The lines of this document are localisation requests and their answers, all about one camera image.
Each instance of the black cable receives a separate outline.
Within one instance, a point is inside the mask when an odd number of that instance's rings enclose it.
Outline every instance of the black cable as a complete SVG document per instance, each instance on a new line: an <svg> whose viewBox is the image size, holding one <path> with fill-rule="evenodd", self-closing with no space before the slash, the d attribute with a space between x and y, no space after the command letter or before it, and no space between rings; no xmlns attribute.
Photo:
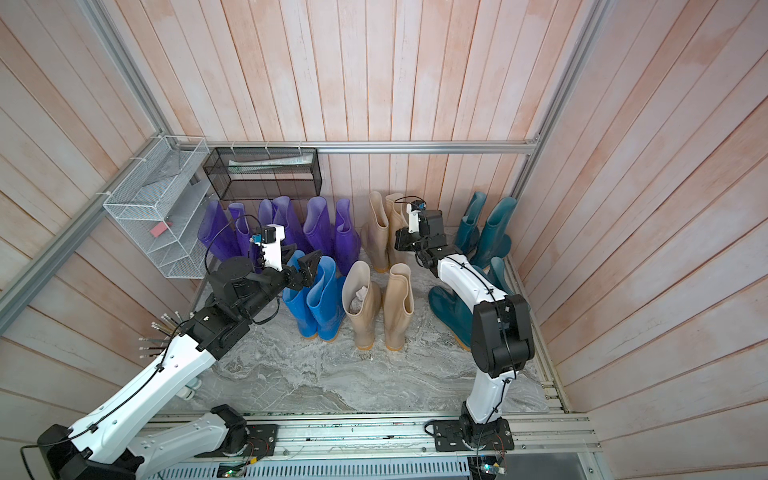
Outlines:
<svg viewBox="0 0 768 480"><path fill-rule="evenodd" d="M261 222L259 222L259 219L256 218L254 215L245 214L245 215L240 215L238 218L233 218L232 220L228 221L227 224L224 225L221 228L221 230L216 232L216 235L214 235L214 238L210 241L210 243L208 244L208 247L205 249L205 257L203 257L203 265L205 265L205 273L210 275L210 269L208 268L208 254L210 253L210 246L214 244L214 241L216 241L216 239L219 237L221 232L225 231L233 223L236 224L235 227L237 228L237 221L239 219L245 218L245 217L251 217L251 218L253 218L259 224L259 235L261 236L261 238L263 240L263 238L264 238L264 226L261 224Z"/></svg>
<svg viewBox="0 0 768 480"><path fill-rule="evenodd" d="M190 320L185 320L182 323L178 324L176 326L176 328L174 329L174 331L170 335L171 339L174 338L174 336L176 335L176 332L178 332L178 330L181 328L181 326L184 325L185 323L189 322L189 321ZM29 475L29 478L31 480L35 480L35 477L33 476L31 469L29 468L29 464L27 463L27 458L24 456L24 449L35 449L35 448L40 449L40 448L43 448L43 447L52 447L54 445L60 445L62 443L71 442L72 440L74 440L74 439L76 439L78 437L82 437L83 435L85 435L88 432L91 432L91 433L95 432L98 429L98 424L102 423L108 416L112 415L117 410L119 410L120 407L122 407L123 405L125 405L126 403L131 401L131 399L133 399L145 386L147 386L147 384L149 382L152 381L152 379L154 378L155 375L157 375L158 372L162 372L164 370L163 364L165 363L165 357L168 355L168 346L165 347L165 350L163 351L163 356L162 356L162 358L160 360L160 363L158 363L154 367L154 372L152 372L152 375L149 376L147 381L144 382L135 392L133 392L131 394L131 396L129 396L127 399L125 399L120 405L114 407L109 413L107 413L106 415L102 416L99 420L97 420L96 423L91 424L90 426L88 426L88 428L86 428L82 432L78 433L77 435L74 435L72 437L68 436L66 439L60 440L58 442L45 443L43 445L23 445L18 450L18 453L19 453L19 455L22 456L22 463L24 463L24 468L27 470L27 475Z"/></svg>

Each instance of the beige rain boot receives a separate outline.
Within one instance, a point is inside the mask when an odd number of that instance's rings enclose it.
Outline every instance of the beige rain boot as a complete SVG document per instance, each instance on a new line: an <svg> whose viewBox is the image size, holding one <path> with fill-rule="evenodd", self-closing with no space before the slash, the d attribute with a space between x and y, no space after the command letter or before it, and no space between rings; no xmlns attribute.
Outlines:
<svg viewBox="0 0 768 480"><path fill-rule="evenodd" d="M384 343L397 352L406 344L406 330L413 318L411 267L396 263L389 269L389 283L384 293Z"/></svg>
<svg viewBox="0 0 768 480"><path fill-rule="evenodd" d="M390 194L385 197L384 211L389 219L389 239L386 242L386 252L389 257L389 265L395 263L405 263L408 259L405 252L395 250L395 234L397 230L408 226L408 217L406 217L406 204L396 203L401 200L405 194Z"/></svg>
<svg viewBox="0 0 768 480"><path fill-rule="evenodd" d="M358 292L363 287L367 288L367 291L362 299L362 307L357 313L351 313L349 307L355 297L359 297ZM382 291L378 283L371 281L368 263L358 260L349 269L342 288L341 301L344 312L355 330L355 345L361 350L370 350L376 338L374 319L382 307Z"/></svg>
<svg viewBox="0 0 768 480"><path fill-rule="evenodd" d="M371 259L373 268L384 273L389 269L389 260L386 255L386 244L389 239L389 220L384 211L382 195L379 192L371 192L368 196L370 202L370 217L368 222L360 230L360 241Z"/></svg>

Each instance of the marble floor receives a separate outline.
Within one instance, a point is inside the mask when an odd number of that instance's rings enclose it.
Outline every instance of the marble floor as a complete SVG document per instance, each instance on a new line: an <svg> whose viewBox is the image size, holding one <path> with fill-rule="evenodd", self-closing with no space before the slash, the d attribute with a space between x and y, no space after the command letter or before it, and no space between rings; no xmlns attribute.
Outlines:
<svg viewBox="0 0 768 480"><path fill-rule="evenodd" d="M361 259L367 261L364 252ZM361 351L347 319L332 343L307 340L282 304L272 321L251 326L221 361L200 375L203 385L194 398L174 397L164 411L227 403L242 413L458 412L472 390L475 363L429 309L429 289L445 284L417 266L412 255L409 265L415 315L401 351L384 346L382 311L376 317L374 347ZM388 274L372 272L383 291ZM268 306L257 318L269 316L273 308ZM502 411L548 412L533 362L507 387Z"/></svg>

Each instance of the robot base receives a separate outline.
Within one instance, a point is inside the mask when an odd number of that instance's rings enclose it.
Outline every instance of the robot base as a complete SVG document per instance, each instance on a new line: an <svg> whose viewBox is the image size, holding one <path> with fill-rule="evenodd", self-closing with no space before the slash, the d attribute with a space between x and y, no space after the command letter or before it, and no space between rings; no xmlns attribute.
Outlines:
<svg viewBox="0 0 768 480"><path fill-rule="evenodd" d="M456 420L434 420L435 450L438 452L464 452L467 450L494 449L499 452L515 449L509 422L499 418L481 425L469 415L466 403L462 415Z"/></svg>

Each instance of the white wire basket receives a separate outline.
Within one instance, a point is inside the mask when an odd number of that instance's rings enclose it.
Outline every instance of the white wire basket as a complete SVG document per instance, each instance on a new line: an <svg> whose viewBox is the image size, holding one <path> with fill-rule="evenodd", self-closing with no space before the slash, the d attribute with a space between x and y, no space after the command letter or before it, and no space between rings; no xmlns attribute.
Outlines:
<svg viewBox="0 0 768 480"><path fill-rule="evenodd" d="M110 194L104 208L167 278L203 278L205 246L197 239L210 182L190 181L209 154L163 137Z"/></svg>

